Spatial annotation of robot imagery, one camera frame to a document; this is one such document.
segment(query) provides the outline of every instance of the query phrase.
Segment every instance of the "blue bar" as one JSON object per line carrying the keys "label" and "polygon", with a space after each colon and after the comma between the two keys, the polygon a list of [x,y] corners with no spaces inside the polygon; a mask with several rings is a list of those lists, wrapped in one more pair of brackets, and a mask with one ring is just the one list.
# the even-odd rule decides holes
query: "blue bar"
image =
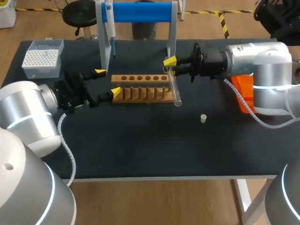
{"label": "blue bar", "polygon": [[[101,7],[102,21],[107,23],[104,2]],[[170,2],[115,2],[113,16],[115,23],[170,23],[172,4]]]}

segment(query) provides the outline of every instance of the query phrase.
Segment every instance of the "black tabletop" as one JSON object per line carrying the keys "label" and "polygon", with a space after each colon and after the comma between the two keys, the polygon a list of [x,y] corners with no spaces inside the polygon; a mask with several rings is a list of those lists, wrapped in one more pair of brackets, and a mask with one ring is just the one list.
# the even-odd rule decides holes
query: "black tabletop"
{"label": "black tabletop", "polygon": [[[198,41],[222,47],[261,40]],[[188,56],[194,42],[178,40],[176,53]],[[26,80],[21,65],[30,43],[20,44],[3,85]],[[117,41],[116,54],[107,77],[87,82],[92,94],[113,87],[111,74],[162,74],[166,41]],[[98,42],[65,41],[61,60],[60,79],[65,69],[86,73],[101,68]],[[52,87],[56,79],[32,81]],[[240,111],[233,91],[220,80],[196,77],[190,83],[187,75],[177,83],[181,107],[103,103],[68,115],[62,132],[76,159],[76,178],[275,175],[298,154],[298,124],[276,130],[262,127]],[[208,117],[204,124],[201,114]],[[261,119],[279,124],[290,118]],[[61,178],[70,177],[70,159],[62,146],[43,160]]]}

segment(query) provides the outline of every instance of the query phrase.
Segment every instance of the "test tube rack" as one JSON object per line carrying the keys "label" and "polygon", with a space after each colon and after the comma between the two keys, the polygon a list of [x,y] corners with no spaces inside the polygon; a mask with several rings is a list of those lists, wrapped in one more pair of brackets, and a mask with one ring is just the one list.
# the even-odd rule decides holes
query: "test tube rack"
{"label": "test tube rack", "polygon": [[[112,75],[112,83],[117,87],[129,84],[169,84],[167,75]],[[173,103],[169,87],[121,87],[120,94],[113,103]]]}

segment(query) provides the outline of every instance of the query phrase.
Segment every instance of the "white metal frame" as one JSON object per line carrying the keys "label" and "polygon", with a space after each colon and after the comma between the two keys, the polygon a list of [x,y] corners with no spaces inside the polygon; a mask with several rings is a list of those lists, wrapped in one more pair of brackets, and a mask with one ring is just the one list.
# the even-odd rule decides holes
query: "white metal frame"
{"label": "white metal frame", "polygon": [[[106,24],[102,21],[102,2],[104,2],[104,0],[95,0],[98,27],[97,38],[99,40],[101,68],[108,70],[112,47],[109,41]],[[178,3],[176,1],[172,1],[172,19],[169,26],[169,38],[167,43],[168,57],[172,57],[176,54],[177,8]]]}
{"label": "white metal frame", "polygon": [[264,198],[272,181],[273,179],[268,179],[255,199],[251,202],[246,180],[234,180],[240,211],[242,213],[242,225],[254,225],[259,217],[265,212]]}
{"label": "white metal frame", "polygon": [[186,0],[178,0],[178,8],[181,13],[181,20],[184,20],[184,14],[186,12]]}

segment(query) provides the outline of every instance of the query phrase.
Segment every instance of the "white box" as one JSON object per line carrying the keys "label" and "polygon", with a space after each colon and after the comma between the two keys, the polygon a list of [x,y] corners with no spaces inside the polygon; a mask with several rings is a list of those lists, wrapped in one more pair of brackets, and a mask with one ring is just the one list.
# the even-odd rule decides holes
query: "white box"
{"label": "white box", "polygon": [[5,6],[0,6],[0,28],[13,27],[16,19],[16,0],[8,0]]}
{"label": "white box", "polygon": [[63,40],[33,41],[28,48],[22,68],[28,79],[57,78],[60,76],[60,54]]}

